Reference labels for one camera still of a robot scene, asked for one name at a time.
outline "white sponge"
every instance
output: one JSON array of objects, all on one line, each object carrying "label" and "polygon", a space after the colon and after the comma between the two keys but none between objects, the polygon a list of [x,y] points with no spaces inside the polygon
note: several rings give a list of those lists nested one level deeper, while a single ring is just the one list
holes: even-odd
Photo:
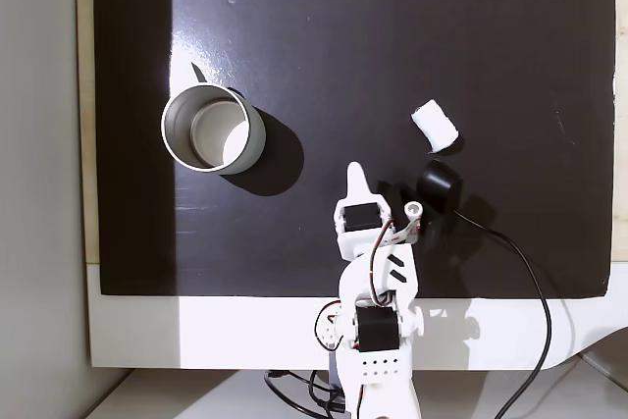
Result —
[{"label": "white sponge", "polygon": [[436,100],[417,108],[412,114],[412,121],[432,144],[433,153],[450,147],[458,139],[458,130]]}]

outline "black cable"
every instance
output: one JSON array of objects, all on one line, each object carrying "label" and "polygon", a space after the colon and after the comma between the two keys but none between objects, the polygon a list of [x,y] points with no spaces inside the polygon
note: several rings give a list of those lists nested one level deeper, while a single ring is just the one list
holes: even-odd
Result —
[{"label": "black cable", "polygon": [[[291,372],[290,370],[286,370],[286,375],[290,375],[293,378],[296,378],[299,382],[302,382],[306,385],[309,385],[310,381],[301,377],[300,375],[295,374],[294,372]],[[338,388],[325,388],[325,387],[321,387],[320,385],[317,385],[316,383],[314,384],[314,388],[325,392],[325,393],[335,393],[338,391]]]},{"label": "black cable", "polygon": [[528,259],[526,258],[525,255],[523,255],[523,252],[521,252],[521,249],[519,249],[519,247],[517,247],[517,244],[514,243],[514,241],[498,232],[495,230],[492,230],[491,228],[487,228],[482,226],[479,223],[476,223],[475,221],[471,220],[470,218],[467,218],[466,216],[458,213],[457,211],[453,210],[453,214],[455,216],[457,216],[458,218],[460,218],[462,221],[465,221],[466,223],[475,226],[476,228],[492,235],[495,237],[500,238],[501,240],[503,240],[504,242],[508,243],[510,245],[510,247],[512,247],[515,252],[517,254],[519,254],[519,257],[521,257],[521,260],[523,260],[523,263],[526,265],[526,268],[528,269],[528,272],[530,273],[530,277],[532,277],[532,281],[534,282],[534,286],[537,289],[537,292],[539,293],[539,299],[541,300],[541,304],[543,305],[543,310],[546,313],[546,322],[547,322],[547,336],[546,336],[546,344],[543,347],[543,352],[541,353],[541,357],[539,358],[539,362],[537,363],[537,366],[534,367],[534,370],[532,371],[532,373],[530,374],[530,376],[526,379],[525,382],[523,382],[523,385],[521,385],[521,387],[519,387],[519,390],[517,390],[515,392],[515,394],[506,402],[506,404],[503,406],[503,408],[499,411],[499,413],[497,414],[497,416],[495,416],[495,419],[501,419],[503,417],[503,415],[506,413],[506,411],[510,408],[510,406],[512,406],[512,404],[514,404],[514,402],[519,399],[519,396],[521,396],[521,394],[523,394],[528,387],[530,387],[530,385],[532,384],[532,382],[534,382],[534,380],[537,378],[537,375],[539,375],[539,372],[541,371],[541,368],[543,367],[543,364],[546,361],[546,358],[548,358],[548,352],[550,351],[550,344],[551,344],[551,314],[550,314],[550,307],[548,306],[548,301],[546,300],[545,296],[543,295],[543,292],[541,291],[541,286],[539,285],[539,281],[537,280],[537,277],[534,275],[534,271],[532,270],[532,266],[530,265],[530,262],[528,262]]},{"label": "black cable", "polygon": [[336,398],[337,398],[338,396],[340,396],[341,394],[342,394],[342,391],[341,391],[341,390],[338,390],[337,392],[332,393],[332,394],[330,395],[330,399],[329,399],[329,401],[327,401],[327,402],[325,403],[325,414],[327,414],[327,417],[328,417],[329,419],[334,419],[334,416],[333,416],[333,415],[332,415],[332,413],[330,412],[330,409],[331,409],[332,404],[334,404],[334,399],[336,399]]},{"label": "black cable", "polygon": [[298,412],[307,416],[313,417],[315,419],[329,419],[329,416],[324,416],[323,414],[319,414],[318,412],[311,411],[310,409],[301,406],[297,402],[294,402],[292,399],[280,392],[280,390],[273,384],[270,379],[271,373],[272,370],[267,370],[266,373],[264,373],[264,382],[266,383],[266,386],[271,389],[271,392],[273,392],[281,401],[290,406],[292,409],[296,409]]},{"label": "black cable", "polygon": [[338,350],[338,347],[340,347],[340,342],[342,341],[342,338],[344,336],[340,336],[340,339],[338,339],[338,343],[336,344],[336,346],[334,348],[329,348],[326,345],[323,344],[323,341],[319,339],[318,337],[318,333],[316,332],[316,327],[318,326],[318,322],[321,319],[321,314],[323,314],[323,311],[325,311],[327,308],[329,308],[330,306],[334,305],[334,304],[338,304],[340,303],[339,299],[335,299],[334,301],[330,301],[329,303],[327,303],[325,306],[323,306],[321,308],[321,310],[318,312],[318,316],[316,316],[316,321],[314,321],[314,337],[316,338],[316,340],[318,341],[319,344],[321,344],[321,347],[323,347],[325,350],[327,350],[328,352],[335,352],[336,350]]},{"label": "black cable", "polygon": [[[312,373],[310,375],[310,379],[307,382],[308,384],[308,392],[310,393],[310,397],[312,398],[312,400],[319,406],[322,407],[323,409],[325,409],[325,412],[328,412],[328,410],[332,410],[333,412],[339,412],[339,413],[343,413],[344,412],[344,404],[340,404],[339,402],[333,402],[332,400],[323,400],[320,397],[318,397],[315,393],[314,393],[314,388],[320,388],[318,387],[318,385],[316,385],[316,383],[314,382],[316,380],[316,374],[318,373],[318,370],[312,370]],[[334,389],[334,390],[330,390],[331,394],[336,394],[334,396],[334,398],[338,397],[340,395],[340,393],[342,393],[341,389]]]},{"label": "black cable", "polygon": [[360,394],[357,397],[357,406],[355,407],[355,419],[360,419],[360,407],[364,398],[364,385],[360,385]]}]

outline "metal cup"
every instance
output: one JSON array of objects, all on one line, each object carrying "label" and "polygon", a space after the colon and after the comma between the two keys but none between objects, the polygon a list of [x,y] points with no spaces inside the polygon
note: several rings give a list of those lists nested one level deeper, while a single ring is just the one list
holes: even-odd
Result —
[{"label": "metal cup", "polygon": [[161,117],[164,144],[193,171],[237,174],[251,167],[266,143],[264,122],[244,97],[200,83],[171,98]]}]

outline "robotic arm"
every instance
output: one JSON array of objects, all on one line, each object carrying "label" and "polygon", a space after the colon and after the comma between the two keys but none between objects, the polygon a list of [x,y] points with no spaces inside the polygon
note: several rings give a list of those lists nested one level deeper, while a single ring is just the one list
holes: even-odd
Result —
[{"label": "robotic arm", "polygon": [[395,233],[389,204],[371,192],[362,167],[349,164],[347,195],[334,214],[340,254],[349,261],[340,277],[336,361],[346,410],[357,419],[421,418],[412,339],[423,334],[423,318],[410,303],[418,291],[411,243],[423,209],[410,202],[404,211],[410,223]]}]

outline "white wall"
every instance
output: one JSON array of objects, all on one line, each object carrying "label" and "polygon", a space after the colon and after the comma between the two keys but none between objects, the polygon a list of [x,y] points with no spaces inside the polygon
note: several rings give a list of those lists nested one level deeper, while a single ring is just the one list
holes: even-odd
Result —
[{"label": "white wall", "polygon": [[75,0],[0,0],[0,417],[78,418],[88,366]]}]

